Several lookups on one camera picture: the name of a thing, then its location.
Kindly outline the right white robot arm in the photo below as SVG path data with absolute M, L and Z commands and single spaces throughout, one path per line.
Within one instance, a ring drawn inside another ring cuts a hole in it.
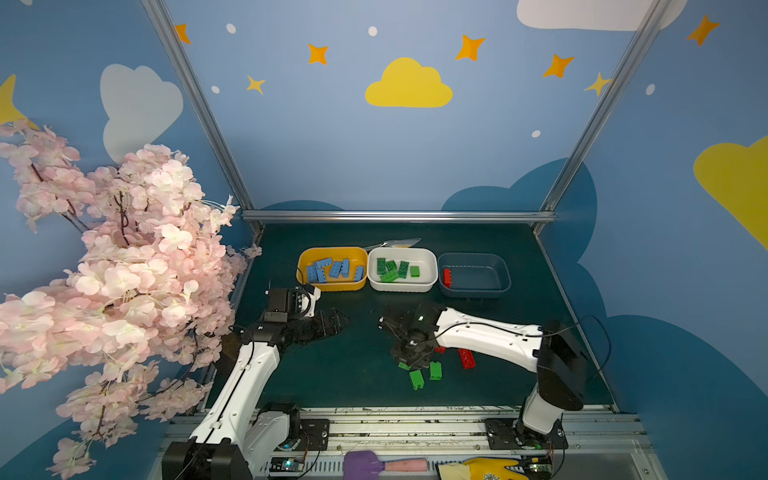
M 437 348 L 477 352 L 536 375 L 514 424 L 517 444 L 531 448 L 557 434 L 566 412 L 584 408 L 588 358 L 570 326 L 511 324 L 426 302 L 387 306 L 378 327 L 394 337 L 391 355 L 411 371 L 431 363 Z

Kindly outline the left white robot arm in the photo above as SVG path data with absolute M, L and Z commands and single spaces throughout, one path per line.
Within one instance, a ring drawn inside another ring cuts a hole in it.
M 170 444 L 161 462 L 163 479 L 253 479 L 280 446 L 301 436 L 295 406 L 252 415 L 281 354 L 339 334 L 350 318 L 336 308 L 304 319 L 262 320 L 244 331 L 233 370 L 216 401 L 189 439 Z

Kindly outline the white plastic bin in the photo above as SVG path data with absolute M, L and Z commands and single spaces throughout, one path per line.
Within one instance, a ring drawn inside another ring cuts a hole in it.
M 367 277 L 376 291 L 426 293 L 438 280 L 437 258 L 423 248 L 378 247 L 368 254 Z

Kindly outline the yellow plastic bin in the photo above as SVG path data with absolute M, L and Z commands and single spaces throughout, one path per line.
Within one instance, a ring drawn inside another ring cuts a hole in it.
M 367 282 L 368 253 L 360 247 L 314 247 L 298 259 L 296 279 L 326 292 L 361 290 Z

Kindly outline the teal plastic bin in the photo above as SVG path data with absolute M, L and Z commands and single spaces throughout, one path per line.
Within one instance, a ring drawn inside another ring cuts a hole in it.
M 506 262 L 491 253 L 444 253 L 437 259 L 439 288 L 450 298 L 497 299 L 511 287 Z M 443 269 L 450 268 L 451 288 L 443 285 Z

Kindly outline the green circuit board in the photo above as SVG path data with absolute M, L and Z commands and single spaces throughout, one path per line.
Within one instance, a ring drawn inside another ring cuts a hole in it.
M 300 475 L 304 473 L 306 462 L 298 457 L 273 457 L 269 461 L 268 472 L 277 474 Z

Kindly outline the purple toy shovel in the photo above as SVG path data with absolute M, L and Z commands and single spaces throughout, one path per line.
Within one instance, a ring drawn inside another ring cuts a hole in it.
M 343 461 L 344 480 L 377 480 L 382 472 L 426 472 L 424 458 L 383 461 L 372 451 L 348 452 Z

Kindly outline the pink cherry blossom tree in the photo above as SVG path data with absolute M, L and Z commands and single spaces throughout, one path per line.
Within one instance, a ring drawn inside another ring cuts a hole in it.
M 224 244 L 238 208 L 206 200 L 180 151 L 146 145 L 84 173 L 78 150 L 49 128 L 6 122 L 1 139 L 29 225 L 93 220 L 75 270 L 1 304 L 3 390 L 91 368 L 56 410 L 77 426 L 51 466 L 68 479 L 93 467 L 94 445 L 133 435 L 138 417 L 167 421 L 204 398 L 194 373 L 220 357 L 236 280 L 262 250 Z

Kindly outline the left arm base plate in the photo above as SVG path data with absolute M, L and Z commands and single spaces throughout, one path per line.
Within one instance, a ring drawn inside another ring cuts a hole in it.
M 328 419 L 302 419 L 300 421 L 297 451 L 326 451 L 330 439 Z

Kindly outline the horizontal metal frame bar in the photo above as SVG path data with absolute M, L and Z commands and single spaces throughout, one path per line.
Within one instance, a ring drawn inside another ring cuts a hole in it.
M 263 223 L 553 223 L 553 212 L 448 212 L 448 211 L 298 211 L 245 210 L 246 221 Z

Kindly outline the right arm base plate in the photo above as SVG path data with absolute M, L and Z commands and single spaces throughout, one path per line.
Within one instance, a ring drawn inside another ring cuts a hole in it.
M 491 450 L 559 450 L 568 448 L 561 418 L 554 422 L 552 429 L 546 434 L 525 427 L 519 419 L 513 418 L 489 418 L 484 421 L 484 426 Z

